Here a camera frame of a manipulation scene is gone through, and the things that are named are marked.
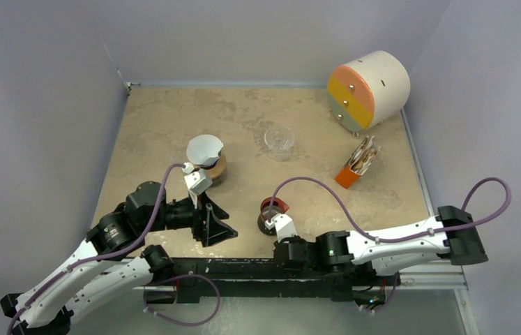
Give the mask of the red and black pitcher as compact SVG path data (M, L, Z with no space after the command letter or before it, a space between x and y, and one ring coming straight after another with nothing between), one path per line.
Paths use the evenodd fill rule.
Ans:
M260 205L260 213L257 218L258 229L267 236L276 236L275 228L267 228L266 221L277 214L284 214L289 210L289 205L280 198L271 201L271 197L265 198Z

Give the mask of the white paper coffee filter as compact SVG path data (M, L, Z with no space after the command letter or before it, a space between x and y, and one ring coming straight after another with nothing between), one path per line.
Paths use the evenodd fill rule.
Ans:
M186 157L194 165L208 158L220 156L224 144L214 135L198 135L191 139L186 148Z

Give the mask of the blue ribbed glass dripper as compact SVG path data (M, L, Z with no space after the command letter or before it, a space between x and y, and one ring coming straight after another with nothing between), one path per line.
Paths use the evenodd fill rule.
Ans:
M220 157L213 157L206 159L203 163L198 164L197 166L202 169L212 169L220 160Z

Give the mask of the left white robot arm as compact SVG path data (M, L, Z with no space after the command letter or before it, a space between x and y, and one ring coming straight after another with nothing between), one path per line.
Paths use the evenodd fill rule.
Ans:
M34 288L5 295L7 334L67 334L94 309L138 286L191 278L160 244L145 236L186 228L202 246L237 237L229 214L205 192L166 201L165 183L146 181L104 215L58 268Z

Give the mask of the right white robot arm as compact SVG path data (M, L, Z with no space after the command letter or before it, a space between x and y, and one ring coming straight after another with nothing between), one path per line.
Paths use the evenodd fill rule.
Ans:
M274 214L264 225L277 237L273 259L290 271L312 271L318 276L356 270L358 279L372 284L406 267L449 260L452 265L476 265L488 261L481 238L471 227L471 214L443 206L435 216L417 223L373 230L364 237L355 230L331 231L314 242L299 237L293 220Z

